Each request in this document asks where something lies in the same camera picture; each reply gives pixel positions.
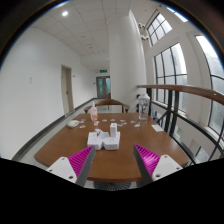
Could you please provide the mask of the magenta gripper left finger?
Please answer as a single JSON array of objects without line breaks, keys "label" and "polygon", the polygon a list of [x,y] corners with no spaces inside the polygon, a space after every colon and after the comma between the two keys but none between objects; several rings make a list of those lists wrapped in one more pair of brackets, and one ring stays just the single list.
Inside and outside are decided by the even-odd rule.
[{"label": "magenta gripper left finger", "polygon": [[95,147],[89,146],[70,157],[60,157],[47,171],[83,187],[95,154]]}]

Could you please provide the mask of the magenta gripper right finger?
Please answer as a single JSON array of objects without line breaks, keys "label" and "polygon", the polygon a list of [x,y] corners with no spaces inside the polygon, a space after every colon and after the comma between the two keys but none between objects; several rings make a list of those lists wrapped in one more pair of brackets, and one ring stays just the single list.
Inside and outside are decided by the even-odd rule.
[{"label": "magenta gripper right finger", "polygon": [[137,144],[134,145],[133,154],[138,164],[143,184],[152,183],[182,169],[169,155],[159,156]]}]

